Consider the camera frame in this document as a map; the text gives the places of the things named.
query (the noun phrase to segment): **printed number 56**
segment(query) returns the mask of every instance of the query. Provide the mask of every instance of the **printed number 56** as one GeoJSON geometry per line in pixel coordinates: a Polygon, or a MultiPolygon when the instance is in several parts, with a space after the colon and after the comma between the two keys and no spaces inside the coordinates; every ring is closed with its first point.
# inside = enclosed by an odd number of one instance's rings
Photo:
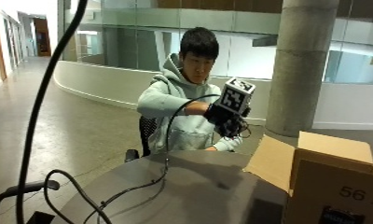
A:
{"type": "Polygon", "coordinates": [[[346,198],[352,198],[356,201],[362,201],[364,197],[364,191],[360,189],[352,189],[350,187],[342,187],[339,195],[346,198]]]}

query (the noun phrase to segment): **floor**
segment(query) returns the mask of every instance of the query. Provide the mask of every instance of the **floor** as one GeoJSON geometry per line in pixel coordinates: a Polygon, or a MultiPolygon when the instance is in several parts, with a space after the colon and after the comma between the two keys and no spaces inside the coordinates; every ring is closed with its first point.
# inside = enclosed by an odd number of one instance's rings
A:
{"type": "MultiPolygon", "coordinates": [[[[27,58],[0,87],[0,193],[17,184],[28,116],[47,63],[48,58],[27,58]]],[[[140,148],[138,117],[134,110],[86,100],[51,83],[36,125],[28,181],[44,180],[52,169],[61,169],[85,186],[122,164],[128,148],[140,148]]],[[[373,131],[311,131],[364,141],[373,147],[373,131]]],[[[238,153],[253,153],[262,133],[262,127],[251,126],[251,137],[238,153]]],[[[76,190],[63,177],[53,179],[61,188],[49,192],[49,198],[61,208],[76,190]]],[[[0,223],[15,223],[13,204],[15,198],[1,202],[0,223]]],[[[52,214],[43,192],[25,194],[24,208],[25,218],[36,210],[52,214]]]]}

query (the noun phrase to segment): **cardboard box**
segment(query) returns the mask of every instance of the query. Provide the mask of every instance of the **cardboard box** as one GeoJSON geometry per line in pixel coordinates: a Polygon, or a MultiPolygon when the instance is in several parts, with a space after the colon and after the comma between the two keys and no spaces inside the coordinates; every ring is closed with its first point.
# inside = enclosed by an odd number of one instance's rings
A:
{"type": "Polygon", "coordinates": [[[373,224],[367,143],[301,132],[293,147],[263,136],[245,171],[287,193],[285,224],[373,224]]]}

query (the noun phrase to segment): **chair backrest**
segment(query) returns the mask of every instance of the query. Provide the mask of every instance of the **chair backrest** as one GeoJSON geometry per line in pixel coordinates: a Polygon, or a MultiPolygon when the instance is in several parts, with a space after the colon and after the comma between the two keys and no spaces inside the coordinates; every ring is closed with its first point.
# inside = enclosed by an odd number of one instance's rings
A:
{"type": "Polygon", "coordinates": [[[148,119],[144,116],[140,116],[140,142],[141,142],[142,157],[149,156],[150,154],[150,149],[148,146],[148,138],[153,134],[156,129],[157,129],[156,119],[148,119]]]}

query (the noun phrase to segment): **hoodie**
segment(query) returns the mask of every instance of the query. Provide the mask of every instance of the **hoodie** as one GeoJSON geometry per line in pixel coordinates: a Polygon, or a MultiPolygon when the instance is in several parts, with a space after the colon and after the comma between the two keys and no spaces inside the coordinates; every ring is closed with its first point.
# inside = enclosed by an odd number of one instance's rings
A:
{"type": "MultiPolygon", "coordinates": [[[[165,152],[165,132],[169,119],[177,109],[190,100],[206,94],[221,94],[215,85],[205,81],[201,85],[190,83],[180,73],[178,58],[170,54],[164,63],[162,75],[153,76],[149,88],[138,98],[137,111],[146,118],[156,118],[157,129],[148,139],[152,153],[165,152]]],[[[218,97],[198,101],[213,103],[218,97]]],[[[169,135],[169,150],[196,150],[214,146],[218,151],[233,150],[241,138],[221,138],[213,144],[213,124],[197,115],[186,116],[181,110],[173,120],[169,135]]]]}

